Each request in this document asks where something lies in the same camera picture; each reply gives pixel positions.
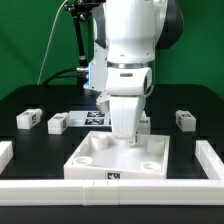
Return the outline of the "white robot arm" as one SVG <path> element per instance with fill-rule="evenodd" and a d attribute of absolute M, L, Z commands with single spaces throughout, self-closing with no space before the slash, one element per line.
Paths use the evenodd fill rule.
<path fill-rule="evenodd" d="M 158 49 L 183 33 L 177 0 L 105 0 L 93 10 L 94 56 L 86 91 L 111 117 L 113 136 L 133 145 L 146 98 L 155 81 Z"/>

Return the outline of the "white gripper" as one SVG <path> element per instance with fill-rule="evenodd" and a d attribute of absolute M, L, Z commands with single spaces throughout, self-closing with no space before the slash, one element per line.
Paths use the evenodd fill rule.
<path fill-rule="evenodd" d="M 145 91 L 152 83 L 152 69 L 108 68 L 106 90 L 96 100 L 101 113 L 110 113 L 112 133 L 116 138 L 129 139 L 134 147 L 135 135 L 145 103 Z"/>

